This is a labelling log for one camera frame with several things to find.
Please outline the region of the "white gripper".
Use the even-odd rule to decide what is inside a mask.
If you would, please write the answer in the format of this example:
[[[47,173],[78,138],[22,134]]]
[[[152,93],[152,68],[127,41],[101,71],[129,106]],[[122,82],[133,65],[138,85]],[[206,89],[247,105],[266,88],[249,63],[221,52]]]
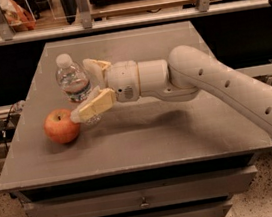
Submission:
[[[90,58],[82,61],[93,85],[98,87],[95,87],[86,100],[71,112],[71,121],[74,123],[87,122],[94,116],[111,109],[116,101],[136,102],[139,99],[140,83],[137,63],[125,61],[111,64],[105,60]],[[104,74],[109,87],[106,89]]]

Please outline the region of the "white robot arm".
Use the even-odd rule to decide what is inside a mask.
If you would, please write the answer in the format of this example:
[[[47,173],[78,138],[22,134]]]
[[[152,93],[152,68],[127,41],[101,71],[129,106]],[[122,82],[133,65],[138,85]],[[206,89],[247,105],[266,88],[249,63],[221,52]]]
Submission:
[[[99,85],[71,112],[75,123],[87,122],[116,102],[136,102],[143,97],[186,102],[204,90],[272,136],[272,86],[231,69],[197,48],[177,46],[166,60],[112,64],[86,59],[84,65]]]

